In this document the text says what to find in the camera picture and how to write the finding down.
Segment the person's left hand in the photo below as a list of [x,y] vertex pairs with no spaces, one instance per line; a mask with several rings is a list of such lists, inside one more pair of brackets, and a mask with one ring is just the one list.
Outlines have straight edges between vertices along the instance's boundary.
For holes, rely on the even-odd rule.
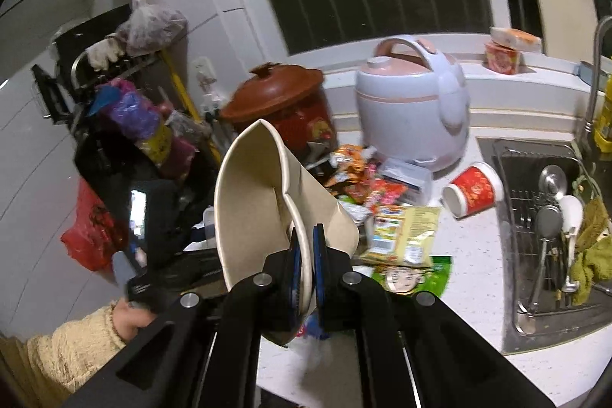
[[150,310],[133,307],[127,300],[121,298],[112,311],[112,324],[117,335],[125,342],[131,342],[142,328],[146,328],[156,314]]

